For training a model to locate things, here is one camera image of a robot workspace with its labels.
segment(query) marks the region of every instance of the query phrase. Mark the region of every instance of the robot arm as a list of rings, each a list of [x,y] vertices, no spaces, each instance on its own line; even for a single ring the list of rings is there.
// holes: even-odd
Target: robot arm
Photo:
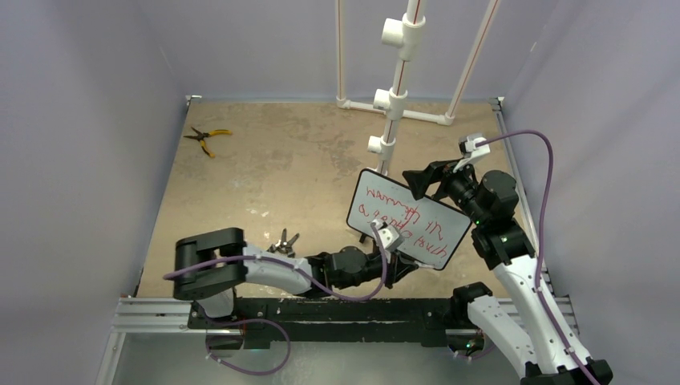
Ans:
[[[489,335],[523,378],[523,384],[590,383],[572,353],[581,362],[588,363],[588,369],[601,383],[609,383],[612,375],[606,361],[590,358],[549,295],[545,282],[540,281],[540,287],[534,284],[534,275],[539,271],[534,249],[513,219],[519,201],[515,180],[505,172],[494,170],[478,182],[472,164],[489,153],[488,144],[476,147],[484,140],[479,135],[464,137],[459,142],[462,159],[433,162],[423,171],[403,173],[416,200],[425,196],[430,184],[440,182],[433,199],[450,197],[476,224],[472,230],[473,245],[510,294],[527,332],[500,309],[491,291],[481,283],[454,290],[459,315]],[[538,298],[540,291],[548,293],[544,298],[550,315]],[[560,340],[551,316],[567,335],[569,350]]]
[[[374,225],[385,250],[391,253],[384,282],[391,288],[418,266],[396,250],[403,238],[394,226],[380,220],[374,221]],[[347,246],[337,253],[320,253],[304,258],[282,257],[248,244],[243,230],[237,228],[179,240],[176,243],[175,270],[214,260],[216,250],[221,257],[254,257],[193,270],[172,278],[173,297],[198,302],[210,318],[232,314],[232,288],[243,282],[276,287],[302,297],[320,298],[326,296],[326,292],[313,285],[309,278],[328,289],[344,289],[380,278],[383,272],[383,260],[377,248],[372,253],[364,253],[356,247]]]

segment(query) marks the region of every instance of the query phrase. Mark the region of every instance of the white bracket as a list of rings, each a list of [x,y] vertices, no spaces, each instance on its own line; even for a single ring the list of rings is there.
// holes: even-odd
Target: white bracket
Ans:
[[[536,363],[531,339],[498,303],[496,297],[485,295],[467,304],[467,316],[500,349],[515,371],[526,376],[525,363]]]
[[[524,255],[513,258],[510,265],[499,264],[493,269],[493,273],[517,306],[524,326],[533,342],[536,362],[540,371],[544,374],[554,374],[557,373],[557,368],[561,366],[570,371],[578,365],[565,351],[565,345],[560,340],[559,334],[540,303],[538,291],[543,292],[545,301],[560,328],[566,334],[569,345],[574,349],[576,356],[582,362],[586,362],[590,353],[569,328],[569,324],[560,313],[555,298],[550,294],[545,281],[540,280],[540,286],[534,286],[536,264],[536,258]]]
[[[453,168],[453,172],[458,172],[466,164],[475,164],[483,157],[491,153],[491,148],[488,144],[477,147],[477,144],[484,142],[486,139],[482,134],[472,134],[464,136],[458,140],[460,151],[463,153],[463,159]]]

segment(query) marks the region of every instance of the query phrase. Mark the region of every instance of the yellow-handled pliers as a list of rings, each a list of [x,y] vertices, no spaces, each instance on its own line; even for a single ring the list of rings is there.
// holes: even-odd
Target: yellow-handled pliers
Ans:
[[[232,132],[230,130],[214,130],[211,132],[200,132],[196,130],[194,127],[191,127],[191,129],[196,133],[196,135],[185,135],[184,137],[198,140],[198,143],[200,143],[200,147],[203,148],[203,152],[205,152],[205,155],[210,156],[211,158],[214,158],[215,154],[208,150],[208,146],[205,145],[205,138],[209,138],[210,136],[215,135],[232,135]]]

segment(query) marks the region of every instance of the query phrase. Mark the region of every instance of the beige floor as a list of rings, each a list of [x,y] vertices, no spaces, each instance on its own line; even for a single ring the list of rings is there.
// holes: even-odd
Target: beige floor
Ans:
[[[446,105],[410,108],[441,113]],[[382,115],[342,110],[332,103],[194,103],[184,134],[194,126],[201,131],[229,129],[233,135],[208,139],[214,159],[196,141],[180,141],[138,295],[171,297],[172,284],[161,276],[173,268],[175,241],[216,229],[240,227],[248,242],[266,248],[287,227],[301,234],[295,245],[298,256],[359,245],[358,234],[345,219],[359,171],[377,162],[366,151],[368,137],[381,135],[384,122]],[[403,181],[402,170],[458,158],[458,138],[473,132],[487,138],[498,134],[486,103],[462,105],[452,127],[402,120],[390,175]],[[502,144],[493,144],[492,154],[478,164],[479,175],[493,168],[508,171],[503,151]],[[445,270],[415,271],[378,296],[448,297],[455,287],[477,281],[507,297],[468,234]],[[343,293],[367,294],[375,284]],[[273,287],[247,284],[239,286],[239,294],[288,296]]]

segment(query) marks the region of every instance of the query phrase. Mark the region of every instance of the white pvc pipe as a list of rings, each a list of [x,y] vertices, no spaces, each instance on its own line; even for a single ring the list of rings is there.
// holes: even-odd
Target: white pvc pipe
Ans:
[[[460,76],[458,86],[455,88],[451,105],[446,112],[446,117],[449,119],[453,119],[455,116],[455,110],[458,108],[458,105],[460,104],[460,98],[463,95],[463,92],[465,92],[465,87],[468,85],[468,80],[472,76],[472,70],[475,68],[475,63],[477,62],[479,53],[482,51],[484,40],[487,38],[493,18],[496,16],[499,3],[500,0],[489,0],[487,10],[484,12],[482,23],[480,24],[480,28],[477,31],[477,36],[475,37],[475,43],[472,45],[470,54],[467,57],[467,62],[465,63],[465,68],[463,69],[463,74]]]
[[[406,20],[412,24],[421,23],[424,20],[424,9],[426,0],[408,0]],[[395,68],[395,77],[392,79],[393,92],[397,96],[405,96],[407,93],[407,79],[408,79],[408,69],[410,66],[410,60],[404,61],[401,58],[397,59],[397,66]],[[380,156],[378,161],[378,167],[375,171],[380,172],[383,175],[387,175],[387,169],[390,167],[390,162],[392,161],[392,152],[394,150],[394,145],[397,137],[397,131],[399,130],[399,122],[401,117],[390,120],[389,118],[385,122],[385,129],[382,134],[382,141],[384,144],[390,146],[389,152],[386,152],[384,156]]]
[[[410,13],[410,10],[412,10],[412,15],[411,17],[413,18],[415,16],[415,8],[417,8],[417,2],[411,3],[411,8],[407,8],[407,14]],[[419,20],[422,20],[423,13],[421,10],[418,10],[418,13],[420,14],[418,16]],[[376,112],[385,115],[385,111],[379,110],[377,108],[374,108],[372,104],[368,103],[359,103],[359,102],[354,102],[352,100],[347,99],[346,95],[346,77],[345,77],[345,66],[346,66],[346,53],[345,53],[345,35],[344,35],[344,28],[345,28],[345,1],[344,0],[335,0],[335,48],[336,48],[336,62],[337,62],[337,69],[338,69],[338,76],[337,76],[337,89],[338,89],[338,94],[335,96],[337,100],[337,105],[340,108],[349,108],[349,109],[355,109],[355,110],[360,110],[360,111],[368,111],[368,112]],[[443,126],[450,126],[451,123],[453,123],[453,120],[448,119],[444,114],[442,115],[435,115],[435,114],[427,114],[424,112],[418,112],[418,111],[411,111],[411,110],[404,110],[403,113],[404,118],[408,119],[415,119],[415,120],[422,120],[426,122],[432,122],[432,123],[437,123],[441,124]]]
[[[348,108],[352,110],[375,112],[377,114],[385,115],[385,111],[373,107],[373,104],[354,102],[353,100],[348,101],[349,101]],[[427,114],[425,112],[418,112],[412,110],[404,110],[403,117],[408,119],[423,120],[426,122],[437,123],[443,126],[451,124],[451,122],[447,122],[446,117],[444,115]]]
[[[336,100],[338,105],[345,100],[345,36],[343,25],[345,23],[345,2],[335,0],[335,48],[336,59],[338,62],[338,94]]]

